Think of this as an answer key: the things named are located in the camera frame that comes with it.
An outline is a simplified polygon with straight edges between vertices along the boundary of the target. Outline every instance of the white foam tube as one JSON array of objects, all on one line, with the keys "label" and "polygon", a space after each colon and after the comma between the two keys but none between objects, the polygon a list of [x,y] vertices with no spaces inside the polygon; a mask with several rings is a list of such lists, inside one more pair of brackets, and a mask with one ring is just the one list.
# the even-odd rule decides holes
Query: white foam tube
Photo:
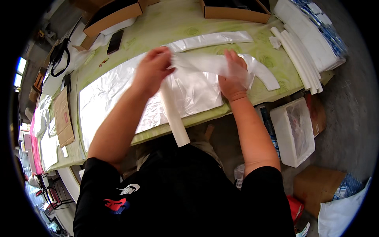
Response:
[{"label": "white foam tube", "polygon": [[318,72],[318,69],[317,69],[317,66],[315,64],[315,61],[312,59],[312,56],[310,56],[309,51],[304,46],[303,42],[301,42],[301,40],[298,37],[298,35],[293,31],[293,29],[289,25],[284,24],[284,28],[289,32],[291,38],[300,47],[300,50],[303,52],[303,54],[306,57],[306,59],[308,60],[308,62],[312,65],[312,67],[314,68],[314,70],[315,70],[315,72],[316,72],[316,74],[318,76],[318,79],[321,79],[321,75]]},{"label": "white foam tube", "polygon": [[303,54],[305,60],[307,61],[308,65],[309,65],[309,69],[311,70],[311,73],[313,74],[314,80],[315,80],[316,85],[317,85],[317,92],[318,93],[323,92],[324,90],[323,90],[323,87],[322,87],[321,82],[320,82],[321,75],[320,75],[320,73],[318,72],[318,70],[316,68],[315,62],[310,57],[310,54],[309,54],[308,50],[305,48],[305,46],[300,41],[300,39],[298,39],[298,38],[296,39],[294,37],[294,34],[291,34],[291,33],[288,33],[288,32],[286,34],[288,35],[288,37],[290,38],[290,40],[293,42],[293,44],[297,46],[298,50]]},{"label": "white foam tube", "polygon": [[315,85],[315,87],[317,88],[317,92],[318,93],[322,92],[323,91],[323,87],[321,86],[321,83],[320,83],[319,73],[315,71],[315,69],[313,68],[312,64],[309,62],[309,60],[305,56],[304,52],[301,50],[300,44],[297,44],[293,40],[293,38],[290,36],[290,34],[288,33],[288,31],[284,30],[282,32],[282,34],[285,35],[285,39],[290,41],[291,46],[293,46],[294,49],[300,55],[300,58],[301,58],[300,60],[303,62],[303,65],[305,65],[306,70],[308,71],[308,73],[312,76],[313,85]]},{"label": "white foam tube", "polygon": [[309,80],[311,82],[311,87],[315,88],[315,89],[311,89],[311,93],[312,93],[312,90],[315,93],[317,93],[318,88],[319,88],[317,81],[319,79],[318,79],[317,75],[313,73],[312,66],[308,63],[307,59],[305,58],[305,56],[303,55],[303,53],[301,52],[299,47],[295,44],[295,42],[291,40],[290,35],[288,34],[288,32],[286,30],[284,30],[282,32],[282,35],[283,35],[283,38],[289,43],[292,50],[295,52],[296,57],[299,59],[300,64],[305,71],[305,74],[307,75],[307,77],[309,78]]},{"label": "white foam tube", "polygon": [[282,43],[284,50],[287,52],[287,54],[290,57],[293,65],[295,66],[296,70],[298,71],[300,79],[303,82],[304,88],[310,89],[311,88],[310,81],[308,81],[308,78],[307,78],[303,68],[301,67],[300,62],[299,62],[298,58],[296,58],[295,53],[292,51],[290,45],[284,40],[284,38],[282,37],[282,35],[280,34],[280,32],[278,31],[278,29],[276,27],[272,27],[271,32]]},{"label": "white foam tube", "polygon": [[180,114],[175,106],[172,90],[169,88],[166,79],[164,79],[161,83],[159,94],[176,144],[178,147],[181,147],[190,143],[190,138],[188,137],[182,119],[180,118]]}]

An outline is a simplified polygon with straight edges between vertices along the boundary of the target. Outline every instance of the black t-shirt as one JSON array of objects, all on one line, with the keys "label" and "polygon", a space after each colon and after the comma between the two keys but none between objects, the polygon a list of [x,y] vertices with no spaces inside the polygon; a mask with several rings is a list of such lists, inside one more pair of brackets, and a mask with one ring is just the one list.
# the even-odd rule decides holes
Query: black t-shirt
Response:
[{"label": "black t-shirt", "polygon": [[281,173],[252,171],[238,190],[218,163],[192,145],[150,154],[122,180],[108,163],[89,158],[74,219],[75,236],[124,235],[155,228],[246,229],[294,236]]}]

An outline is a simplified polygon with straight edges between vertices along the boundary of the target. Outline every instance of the window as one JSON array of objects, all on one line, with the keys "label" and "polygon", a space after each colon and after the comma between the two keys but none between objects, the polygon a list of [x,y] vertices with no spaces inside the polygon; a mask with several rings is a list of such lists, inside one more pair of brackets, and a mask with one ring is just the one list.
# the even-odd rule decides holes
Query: window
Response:
[{"label": "window", "polygon": [[26,60],[20,57],[19,62],[17,64],[16,74],[14,76],[14,83],[13,83],[16,92],[20,91],[22,75],[24,73],[25,66],[26,66]]}]

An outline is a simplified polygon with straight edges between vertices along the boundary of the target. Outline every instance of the smartphone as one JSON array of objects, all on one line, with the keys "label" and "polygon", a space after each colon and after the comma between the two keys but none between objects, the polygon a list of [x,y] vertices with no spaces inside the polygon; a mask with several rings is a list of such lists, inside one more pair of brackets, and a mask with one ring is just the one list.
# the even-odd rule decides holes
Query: smartphone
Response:
[{"label": "smartphone", "polygon": [[120,30],[112,35],[111,42],[109,43],[107,54],[111,54],[119,50],[121,44],[121,38],[124,30]]}]

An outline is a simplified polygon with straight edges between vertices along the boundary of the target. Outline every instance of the green tablecloth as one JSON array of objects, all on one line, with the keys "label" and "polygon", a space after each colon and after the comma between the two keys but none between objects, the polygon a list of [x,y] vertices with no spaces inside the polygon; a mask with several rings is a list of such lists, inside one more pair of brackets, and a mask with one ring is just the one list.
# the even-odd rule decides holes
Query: green tablecloth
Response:
[{"label": "green tablecloth", "polygon": [[[274,16],[271,16],[266,25],[242,20],[205,19],[200,4],[196,0],[161,0],[160,3],[148,6],[146,12],[139,16],[132,26],[124,29],[120,50],[111,54],[108,59],[106,54],[108,46],[100,47],[95,50],[95,54],[87,59],[84,65],[72,72],[71,117],[74,132],[77,130],[78,133],[78,136],[75,134],[75,139],[79,140],[82,146],[81,151],[78,152],[79,147],[76,143],[75,148],[72,148],[72,152],[75,154],[70,154],[69,151],[69,155],[76,156],[84,152],[78,112],[79,92],[117,65],[150,49],[180,39],[215,32],[247,31],[253,37],[254,42],[210,46],[189,52],[215,55],[222,54],[225,48],[234,49],[237,53],[250,54],[263,63],[278,80],[280,89],[267,91],[264,84],[258,78],[255,78],[252,89],[248,92],[249,99],[253,105],[275,101],[301,90],[303,84],[287,53],[283,48],[276,50],[270,44],[268,38],[273,36],[270,28],[274,26],[280,31],[284,30],[283,23]],[[99,67],[100,63],[107,59],[108,61],[102,64],[102,67]],[[230,107],[225,103],[221,107],[185,117],[183,118],[183,123],[186,127],[189,127],[229,113],[231,113]],[[168,124],[154,127],[136,134],[132,144],[142,143],[170,131]],[[59,159],[53,169],[72,165],[75,162],[82,163],[82,157],[78,156],[72,162],[61,162],[61,159]]]}]

